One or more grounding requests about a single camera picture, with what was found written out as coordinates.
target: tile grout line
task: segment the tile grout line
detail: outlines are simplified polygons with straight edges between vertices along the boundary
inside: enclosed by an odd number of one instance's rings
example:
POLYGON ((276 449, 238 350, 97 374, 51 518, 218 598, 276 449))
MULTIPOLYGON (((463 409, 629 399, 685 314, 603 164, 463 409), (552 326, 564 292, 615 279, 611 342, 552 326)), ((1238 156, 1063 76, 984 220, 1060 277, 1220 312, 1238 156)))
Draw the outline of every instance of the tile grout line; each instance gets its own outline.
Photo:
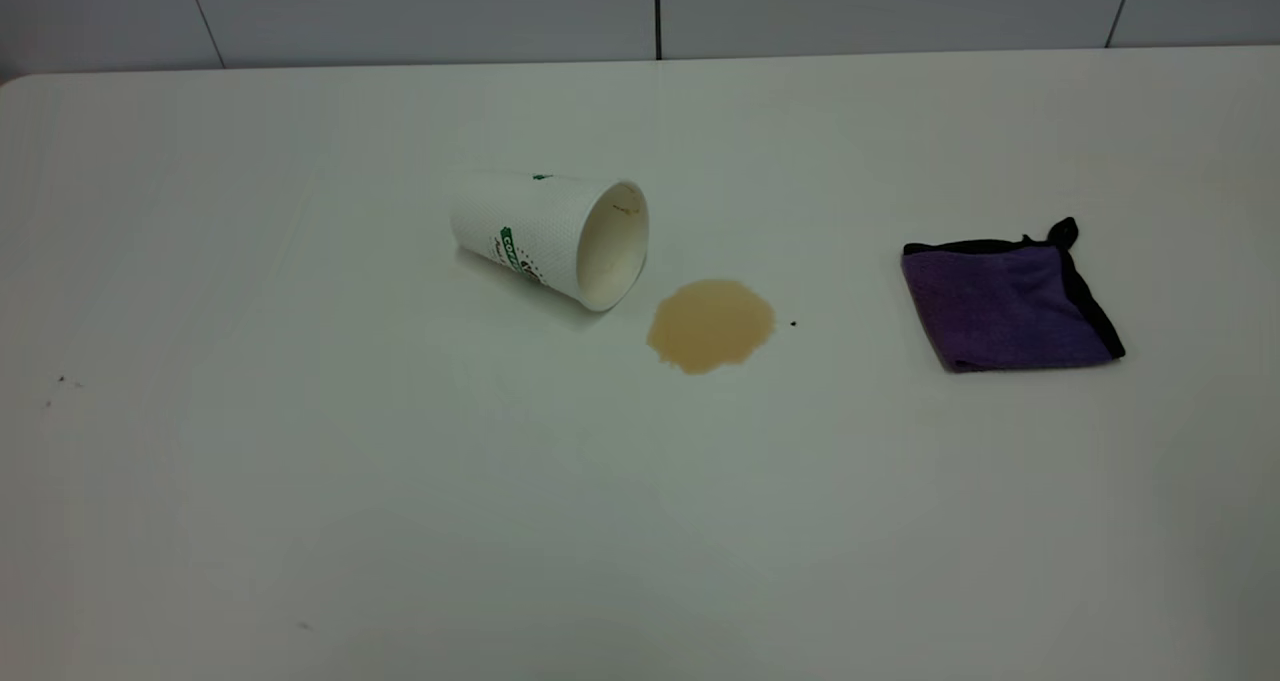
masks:
POLYGON ((1102 47, 1111 47, 1111 38, 1115 38, 1116 26, 1120 26, 1120 15, 1124 14, 1125 1, 1129 0, 1120 0, 1120 8, 1116 8, 1116 17, 1111 19, 1111 31, 1107 31, 1107 42, 1102 44, 1102 47))
POLYGON ((223 52, 218 49, 218 38, 214 38, 214 29, 209 28, 209 17, 205 15, 205 6, 200 5, 200 0, 196 1, 196 12, 200 12, 200 19, 205 22, 205 33, 209 35, 209 42, 214 44, 214 52, 218 55, 218 63, 223 69, 227 67, 227 61, 223 61, 223 52))

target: folded towel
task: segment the folded towel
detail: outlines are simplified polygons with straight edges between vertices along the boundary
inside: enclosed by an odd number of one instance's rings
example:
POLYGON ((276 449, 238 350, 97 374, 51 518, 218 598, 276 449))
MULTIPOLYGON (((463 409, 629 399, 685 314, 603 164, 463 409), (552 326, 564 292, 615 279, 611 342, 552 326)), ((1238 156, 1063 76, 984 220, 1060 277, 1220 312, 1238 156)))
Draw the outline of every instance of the folded towel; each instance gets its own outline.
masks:
POLYGON ((1048 239, 906 244, 902 271, 924 332, 952 371, 1071 367, 1124 356, 1115 326, 1068 252, 1079 229, 1048 239))

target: white tile wall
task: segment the white tile wall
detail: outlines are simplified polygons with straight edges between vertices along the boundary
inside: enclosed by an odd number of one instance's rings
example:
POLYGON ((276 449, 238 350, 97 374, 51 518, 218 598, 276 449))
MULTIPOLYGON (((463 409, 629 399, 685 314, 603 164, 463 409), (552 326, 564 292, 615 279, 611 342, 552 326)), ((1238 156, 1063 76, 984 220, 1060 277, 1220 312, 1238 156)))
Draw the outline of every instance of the white tile wall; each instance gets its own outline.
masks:
POLYGON ((653 0, 200 0, 229 67, 654 58, 653 0))
POLYGON ((0 79, 216 67, 195 0, 0 0, 0 79))
POLYGON ((1280 0, 1128 0, 1111 46, 1280 44, 1280 0))
POLYGON ((663 0, 668 58, 1102 47, 1120 0, 663 0))

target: black cloth trim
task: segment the black cloth trim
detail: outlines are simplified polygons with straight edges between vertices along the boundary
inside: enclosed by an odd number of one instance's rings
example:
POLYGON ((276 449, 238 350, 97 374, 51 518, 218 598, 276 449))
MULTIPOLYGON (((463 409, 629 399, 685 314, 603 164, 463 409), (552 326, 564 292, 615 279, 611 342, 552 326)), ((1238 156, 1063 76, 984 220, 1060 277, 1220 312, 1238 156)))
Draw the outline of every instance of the black cloth trim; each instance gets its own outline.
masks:
POLYGON ((1110 317, 1102 311, 1098 302, 1093 301, 1089 285, 1084 283, 1083 276, 1075 270, 1075 262, 1071 261, 1070 248, 1075 244, 1075 239, 1079 236, 1080 229, 1075 225, 1075 219, 1068 216, 1053 224, 1052 229, 1048 230, 1048 239, 1043 239, 1043 242, 1036 242, 1029 236, 1024 236, 1020 242, 970 239, 970 242, 947 244, 905 244, 902 247, 902 256, 931 251, 946 251, 950 253, 1009 253, 1019 248, 1057 248, 1059 257, 1062 261, 1062 289, 1066 292, 1066 300, 1074 303, 1080 316, 1084 316, 1089 326, 1093 326, 1093 333, 1098 335, 1107 353, 1111 353, 1111 358, 1120 358, 1125 355, 1124 344, 1120 343, 1120 334, 1116 333, 1116 326, 1111 324, 1110 317))

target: cup opening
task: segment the cup opening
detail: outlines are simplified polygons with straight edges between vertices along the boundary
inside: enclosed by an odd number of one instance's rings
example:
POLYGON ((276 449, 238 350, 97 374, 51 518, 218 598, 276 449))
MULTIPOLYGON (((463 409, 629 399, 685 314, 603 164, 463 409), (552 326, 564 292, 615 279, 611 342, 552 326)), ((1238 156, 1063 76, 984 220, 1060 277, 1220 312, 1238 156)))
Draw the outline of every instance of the cup opening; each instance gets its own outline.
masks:
POLYGON ((591 207, 577 243, 577 288, 593 311, 618 303, 644 266, 649 204, 630 183, 613 184, 591 207))

